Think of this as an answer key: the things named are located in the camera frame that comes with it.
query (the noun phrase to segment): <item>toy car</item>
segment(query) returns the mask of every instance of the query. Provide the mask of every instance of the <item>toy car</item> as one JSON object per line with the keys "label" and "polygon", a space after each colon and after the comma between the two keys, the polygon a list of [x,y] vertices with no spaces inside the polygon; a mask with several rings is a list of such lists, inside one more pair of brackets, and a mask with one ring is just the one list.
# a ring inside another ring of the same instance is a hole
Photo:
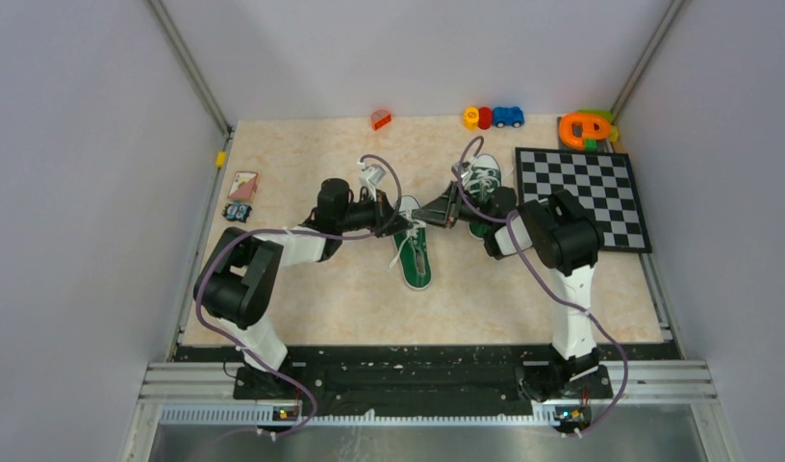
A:
{"label": "toy car", "polygon": [[492,125],[503,128],[511,125],[515,128],[521,127],[525,123],[522,111],[517,106],[513,108],[494,108],[492,109]]}

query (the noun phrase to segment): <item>red toy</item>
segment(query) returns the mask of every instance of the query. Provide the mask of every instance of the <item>red toy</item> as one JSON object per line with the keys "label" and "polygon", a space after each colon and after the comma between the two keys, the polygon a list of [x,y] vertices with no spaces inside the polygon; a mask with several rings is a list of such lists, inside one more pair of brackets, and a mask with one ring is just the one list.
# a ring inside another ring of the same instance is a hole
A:
{"label": "red toy", "polygon": [[378,130],[391,121],[393,121],[393,115],[390,114],[390,111],[384,109],[379,109],[378,111],[372,113],[372,115],[369,117],[369,123],[373,130]]}
{"label": "red toy", "polygon": [[489,127],[492,126],[492,110],[489,108],[480,108],[478,112],[480,113],[480,116],[477,121],[477,128],[489,130]]}

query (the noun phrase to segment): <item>green and white sneaker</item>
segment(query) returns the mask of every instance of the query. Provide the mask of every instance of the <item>green and white sneaker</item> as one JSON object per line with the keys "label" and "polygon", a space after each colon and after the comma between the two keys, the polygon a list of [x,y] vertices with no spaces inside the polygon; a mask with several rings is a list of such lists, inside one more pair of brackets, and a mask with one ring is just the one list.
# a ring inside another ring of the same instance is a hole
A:
{"label": "green and white sneaker", "polygon": [[[500,186],[500,164],[489,154],[481,154],[470,163],[471,176],[466,183],[466,190],[479,204],[489,200],[494,189]],[[489,225],[470,223],[469,233],[475,239],[482,240],[489,231]]]}
{"label": "green and white sneaker", "polygon": [[404,283],[414,291],[422,291],[429,286],[432,280],[432,270],[429,269],[429,256],[426,253],[426,223],[413,219],[413,210],[419,209],[420,204],[411,195],[401,197],[399,213],[413,223],[413,227],[392,235],[395,245],[395,257],[392,258],[389,268],[401,262],[404,273]]}

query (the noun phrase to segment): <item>gray wall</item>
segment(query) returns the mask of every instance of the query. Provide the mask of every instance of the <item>gray wall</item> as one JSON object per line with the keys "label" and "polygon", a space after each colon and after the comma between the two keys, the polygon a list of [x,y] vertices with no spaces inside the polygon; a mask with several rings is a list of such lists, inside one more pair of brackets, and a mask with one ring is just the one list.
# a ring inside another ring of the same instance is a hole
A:
{"label": "gray wall", "polygon": [[0,461],[119,456],[220,137],[140,1],[0,1]]}
{"label": "gray wall", "polygon": [[620,128],[682,340],[785,460],[785,0],[692,2]]}
{"label": "gray wall", "polygon": [[238,119],[608,108],[668,0],[166,0]]}

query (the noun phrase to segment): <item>black and white checkerboard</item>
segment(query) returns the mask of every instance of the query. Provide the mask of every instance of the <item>black and white checkerboard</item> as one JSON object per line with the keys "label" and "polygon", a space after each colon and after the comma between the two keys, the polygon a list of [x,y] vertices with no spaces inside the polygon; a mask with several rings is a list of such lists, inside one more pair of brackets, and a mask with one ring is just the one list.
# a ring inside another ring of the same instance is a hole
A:
{"label": "black and white checkerboard", "polygon": [[520,203],[569,190],[594,211],[605,250],[649,252],[645,218],[626,154],[517,148]]}

